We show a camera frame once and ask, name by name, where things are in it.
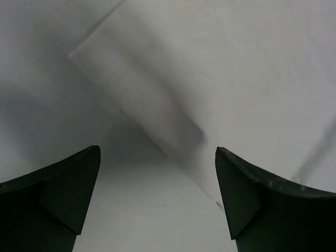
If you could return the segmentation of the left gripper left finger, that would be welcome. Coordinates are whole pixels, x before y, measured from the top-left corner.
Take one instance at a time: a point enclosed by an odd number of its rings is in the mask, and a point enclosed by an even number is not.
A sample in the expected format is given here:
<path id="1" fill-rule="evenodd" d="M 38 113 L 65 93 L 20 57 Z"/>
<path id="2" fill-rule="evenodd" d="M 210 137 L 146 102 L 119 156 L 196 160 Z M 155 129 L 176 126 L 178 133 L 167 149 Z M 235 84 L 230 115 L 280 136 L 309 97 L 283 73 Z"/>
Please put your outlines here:
<path id="1" fill-rule="evenodd" d="M 101 163 L 99 146 L 1 183 L 1 251 L 72 251 Z"/>

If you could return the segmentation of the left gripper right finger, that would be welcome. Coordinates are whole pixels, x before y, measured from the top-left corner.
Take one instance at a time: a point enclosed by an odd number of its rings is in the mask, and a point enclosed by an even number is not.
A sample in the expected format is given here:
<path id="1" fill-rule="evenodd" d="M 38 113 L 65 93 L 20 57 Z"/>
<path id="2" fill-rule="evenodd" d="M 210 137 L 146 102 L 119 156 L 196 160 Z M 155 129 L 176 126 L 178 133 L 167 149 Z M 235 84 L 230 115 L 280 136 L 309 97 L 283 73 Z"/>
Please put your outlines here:
<path id="1" fill-rule="evenodd" d="M 216 173 L 238 251 L 335 251 L 335 194 L 261 169 L 218 147 Z"/>

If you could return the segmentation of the white and green t-shirt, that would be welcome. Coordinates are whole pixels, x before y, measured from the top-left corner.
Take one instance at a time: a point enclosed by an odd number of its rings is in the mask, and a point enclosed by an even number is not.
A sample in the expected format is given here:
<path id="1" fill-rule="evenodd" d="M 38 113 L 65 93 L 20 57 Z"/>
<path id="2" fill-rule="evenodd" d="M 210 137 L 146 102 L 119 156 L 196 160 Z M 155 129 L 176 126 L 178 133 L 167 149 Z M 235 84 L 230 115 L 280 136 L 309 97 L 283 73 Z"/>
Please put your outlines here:
<path id="1" fill-rule="evenodd" d="M 212 200 L 219 146 L 335 191 L 335 1 L 121 1 L 69 57 Z"/>

